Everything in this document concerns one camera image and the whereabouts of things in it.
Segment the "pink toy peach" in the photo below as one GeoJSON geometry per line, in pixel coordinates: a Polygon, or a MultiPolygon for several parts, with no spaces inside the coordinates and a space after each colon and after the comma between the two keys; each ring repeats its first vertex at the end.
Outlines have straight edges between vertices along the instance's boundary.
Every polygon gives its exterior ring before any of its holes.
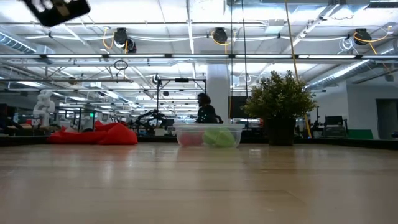
{"type": "Polygon", "coordinates": [[[177,136],[177,139],[182,147],[192,146],[195,143],[195,137],[191,133],[181,133],[177,136]]]}

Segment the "green toy starfruit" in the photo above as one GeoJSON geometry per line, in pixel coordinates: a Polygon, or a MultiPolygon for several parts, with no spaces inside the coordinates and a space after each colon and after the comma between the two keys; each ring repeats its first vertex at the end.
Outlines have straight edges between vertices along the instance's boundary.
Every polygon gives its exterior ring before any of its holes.
{"type": "Polygon", "coordinates": [[[215,147],[232,147],[235,145],[235,137],[228,128],[207,128],[202,140],[205,144],[215,147]]]}

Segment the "clear plastic tupperware container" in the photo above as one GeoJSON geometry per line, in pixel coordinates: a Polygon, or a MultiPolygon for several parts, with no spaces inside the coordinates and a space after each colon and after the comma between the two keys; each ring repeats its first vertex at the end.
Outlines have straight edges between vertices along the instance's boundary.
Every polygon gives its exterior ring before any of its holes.
{"type": "Polygon", "coordinates": [[[232,147],[237,147],[241,141],[241,134],[244,128],[243,124],[176,124],[174,126],[176,136],[181,133],[196,133],[196,132],[205,132],[207,128],[228,128],[233,136],[235,137],[235,145],[232,147]]]}

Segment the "white robot figure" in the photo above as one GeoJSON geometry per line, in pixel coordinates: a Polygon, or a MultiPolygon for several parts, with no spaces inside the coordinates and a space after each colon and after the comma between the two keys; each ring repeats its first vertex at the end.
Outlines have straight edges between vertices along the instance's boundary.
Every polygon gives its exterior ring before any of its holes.
{"type": "Polygon", "coordinates": [[[50,114],[55,112],[55,103],[50,99],[53,92],[41,90],[37,95],[37,102],[33,109],[33,117],[37,124],[48,126],[50,124],[50,114]]]}

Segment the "long ceiling light bar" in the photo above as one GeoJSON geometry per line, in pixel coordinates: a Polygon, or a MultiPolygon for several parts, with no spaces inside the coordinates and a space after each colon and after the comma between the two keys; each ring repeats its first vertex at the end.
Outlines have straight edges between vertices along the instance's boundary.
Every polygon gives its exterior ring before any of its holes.
{"type": "Polygon", "coordinates": [[[304,60],[398,60],[398,55],[287,55],[287,54],[0,54],[1,59],[304,59],[304,60]]]}

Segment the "white building column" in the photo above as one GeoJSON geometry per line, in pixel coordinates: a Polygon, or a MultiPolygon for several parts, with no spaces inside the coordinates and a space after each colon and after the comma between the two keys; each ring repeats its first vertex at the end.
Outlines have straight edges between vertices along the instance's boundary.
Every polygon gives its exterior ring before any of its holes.
{"type": "Polygon", "coordinates": [[[206,92],[211,105],[224,123],[229,123],[229,72],[227,64],[209,64],[207,66],[206,92]]]}

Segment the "person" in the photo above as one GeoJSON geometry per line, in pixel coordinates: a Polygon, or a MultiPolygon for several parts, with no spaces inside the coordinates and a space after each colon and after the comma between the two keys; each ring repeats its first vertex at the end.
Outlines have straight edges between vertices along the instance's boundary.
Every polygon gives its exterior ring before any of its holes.
{"type": "Polygon", "coordinates": [[[216,114],[215,108],[211,105],[211,98],[206,93],[197,95],[198,113],[196,123],[200,124],[222,124],[223,120],[216,114]]]}

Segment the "black monitor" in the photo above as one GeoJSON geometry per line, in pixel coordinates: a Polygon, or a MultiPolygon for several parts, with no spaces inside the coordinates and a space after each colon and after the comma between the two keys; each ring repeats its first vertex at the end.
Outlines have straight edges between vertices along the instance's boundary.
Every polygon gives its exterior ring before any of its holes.
{"type": "Polygon", "coordinates": [[[248,118],[248,115],[244,111],[244,105],[246,104],[246,96],[230,96],[229,107],[230,118],[248,118]]]}

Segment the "potted green plant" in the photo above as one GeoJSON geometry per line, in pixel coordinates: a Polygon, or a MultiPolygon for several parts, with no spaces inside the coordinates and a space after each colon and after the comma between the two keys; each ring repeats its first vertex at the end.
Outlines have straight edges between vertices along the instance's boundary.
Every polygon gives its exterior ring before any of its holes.
{"type": "Polygon", "coordinates": [[[293,71],[281,75],[272,71],[252,87],[251,96],[243,105],[251,118],[260,118],[271,146],[291,146],[297,118],[303,118],[316,107],[305,82],[295,78],[293,71]]]}

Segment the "black office chair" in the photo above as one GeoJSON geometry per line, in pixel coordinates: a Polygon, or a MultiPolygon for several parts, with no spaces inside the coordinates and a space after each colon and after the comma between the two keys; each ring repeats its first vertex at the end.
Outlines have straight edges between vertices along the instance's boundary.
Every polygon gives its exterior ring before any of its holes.
{"type": "Polygon", "coordinates": [[[347,138],[347,120],[342,116],[325,116],[323,136],[325,138],[347,138]]]}

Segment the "green panel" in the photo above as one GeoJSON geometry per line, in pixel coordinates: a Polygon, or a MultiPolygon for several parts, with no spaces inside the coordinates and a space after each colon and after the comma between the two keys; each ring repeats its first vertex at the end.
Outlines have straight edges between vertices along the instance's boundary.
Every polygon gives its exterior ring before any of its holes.
{"type": "Polygon", "coordinates": [[[349,129],[349,139],[374,139],[373,133],[370,129],[349,129]]]}

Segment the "silver ceiling air duct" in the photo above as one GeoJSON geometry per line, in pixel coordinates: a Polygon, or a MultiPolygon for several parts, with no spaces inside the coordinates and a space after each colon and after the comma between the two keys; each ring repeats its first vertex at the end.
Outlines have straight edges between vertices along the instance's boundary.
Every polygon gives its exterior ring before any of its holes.
{"type": "Polygon", "coordinates": [[[33,44],[16,35],[0,30],[0,44],[22,54],[54,54],[55,51],[46,45],[33,44]]]}
{"type": "Polygon", "coordinates": [[[360,62],[340,65],[329,70],[323,75],[320,75],[317,81],[308,83],[305,87],[306,89],[314,90],[316,88],[330,86],[360,73],[374,69],[379,65],[387,64],[388,61],[389,60],[362,60],[360,62]]]}

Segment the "black background rig frame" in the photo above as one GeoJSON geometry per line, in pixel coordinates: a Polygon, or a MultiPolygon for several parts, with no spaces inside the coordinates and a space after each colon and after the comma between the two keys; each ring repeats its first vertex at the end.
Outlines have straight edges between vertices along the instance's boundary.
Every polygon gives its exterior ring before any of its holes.
{"type": "Polygon", "coordinates": [[[171,113],[175,113],[176,105],[181,105],[182,110],[190,111],[190,108],[185,109],[186,105],[197,103],[197,98],[176,98],[176,97],[163,97],[160,99],[160,93],[206,93],[207,84],[205,79],[198,78],[158,78],[156,83],[156,111],[160,113],[161,111],[169,111],[171,113]],[[178,89],[165,89],[165,87],[170,83],[189,83],[193,82],[196,84],[197,88],[194,89],[186,89],[186,88],[178,88],[178,89]]]}

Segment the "black table frame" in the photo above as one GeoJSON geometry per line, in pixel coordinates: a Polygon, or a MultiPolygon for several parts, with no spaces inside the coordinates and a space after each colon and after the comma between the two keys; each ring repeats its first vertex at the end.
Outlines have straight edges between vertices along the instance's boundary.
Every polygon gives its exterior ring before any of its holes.
{"type": "MultiPolygon", "coordinates": [[[[177,143],[176,137],[138,137],[139,142],[177,143]]],[[[0,147],[47,144],[47,136],[0,136],[0,147]]],[[[398,140],[295,138],[294,144],[326,144],[333,146],[362,147],[398,151],[398,140]]]]}

